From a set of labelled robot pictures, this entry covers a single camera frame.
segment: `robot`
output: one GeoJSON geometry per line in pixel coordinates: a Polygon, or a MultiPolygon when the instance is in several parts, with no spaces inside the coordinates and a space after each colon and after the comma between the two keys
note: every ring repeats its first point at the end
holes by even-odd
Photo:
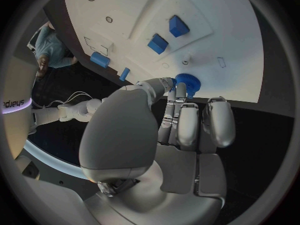
{"type": "Polygon", "coordinates": [[[23,104],[4,107],[3,113],[7,134],[18,129],[8,142],[16,162],[23,161],[20,171],[30,164],[18,158],[22,140],[24,144],[37,126],[70,119],[88,122],[79,161],[85,176],[99,187],[97,194],[84,201],[99,224],[212,224],[227,191],[216,147],[225,148],[234,141],[234,116],[223,97],[208,100],[201,123],[215,148],[206,152],[203,145],[198,146],[199,108],[187,102],[186,84],[174,81],[154,78],[124,86],[104,101],[92,99],[57,108],[32,109],[28,88],[28,97],[24,91],[19,97],[14,93],[9,104],[22,100],[23,104]],[[166,92],[168,101],[159,128],[151,106],[166,92]]]}

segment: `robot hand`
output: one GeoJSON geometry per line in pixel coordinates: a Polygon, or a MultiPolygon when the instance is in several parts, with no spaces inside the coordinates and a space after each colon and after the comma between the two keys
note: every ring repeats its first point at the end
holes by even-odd
{"type": "Polygon", "coordinates": [[[102,102],[98,99],[91,99],[89,101],[82,101],[76,105],[62,104],[57,108],[60,110],[59,121],[66,122],[76,119],[79,122],[89,122],[99,108],[102,102]]]}

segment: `blue block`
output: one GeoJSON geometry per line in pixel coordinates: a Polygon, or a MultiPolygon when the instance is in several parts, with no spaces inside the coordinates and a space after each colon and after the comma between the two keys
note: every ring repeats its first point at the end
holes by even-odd
{"type": "Polygon", "coordinates": [[[111,60],[106,57],[101,55],[99,52],[94,51],[92,55],[90,56],[90,60],[98,65],[100,65],[103,68],[107,68],[111,62],[111,60]]]}
{"type": "Polygon", "coordinates": [[[148,43],[148,47],[153,49],[158,54],[161,54],[166,50],[166,47],[168,46],[168,42],[164,40],[161,36],[159,36],[157,33],[153,36],[151,41],[148,43]]]}
{"type": "Polygon", "coordinates": [[[178,38],[184,34],[187,34],[190,29],[178,16],[175,15],[169,21],[169,31],[174,35],[175,38],[178,38]]]}
{"type": "Polygon", "coordinates": [[[125,81],[125,79],[126,79],[126,77],[127,77],[127,75],[129,74],[129,72],[130,72],[130,69],[129,68],[127,68],[127,67],[125,67],[125,69],[124,69],[124,71],[122,72],[122,74],[121,74],[121,76],[120,76],[120,80],[121,81],[125,81]]]}

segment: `blue shirt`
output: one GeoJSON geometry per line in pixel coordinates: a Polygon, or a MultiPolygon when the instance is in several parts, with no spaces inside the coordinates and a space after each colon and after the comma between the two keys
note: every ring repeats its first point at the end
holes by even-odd
{"type": "Polygon", "coordinates": [[[66,46],[58,39],[54,30],[43,26],[35,42],[35,57],[42,54],[49,58],[49,67],[62,68],[72,65],[72,58],[64,57],[66,46]]]}

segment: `wire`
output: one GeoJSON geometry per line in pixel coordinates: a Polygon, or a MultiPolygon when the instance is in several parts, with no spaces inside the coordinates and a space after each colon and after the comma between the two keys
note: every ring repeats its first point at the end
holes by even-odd
{"type": "Polygon", "coordinates": [[[78,96],[81,96],[81,95],[85,95],[85,96],[88,96],[90,97],[91,99],[93,99],[89,94],[87,94],[86,92],[84,91],[76,91],[74,92],[66,101],[61,101],[61,100],[55,100],[55,101],[52,101],[50,102],[47,106],[41,106],[41,105],[38,105],[34,100],[32,100],[32,103],[37,106],[38,108],[48,108],[50,107],[53,103],[61,103],[61,104],[66,104],[66,103],[69,103],[70,101],[72,101],[74,98],[78,97],[78,96]]]}

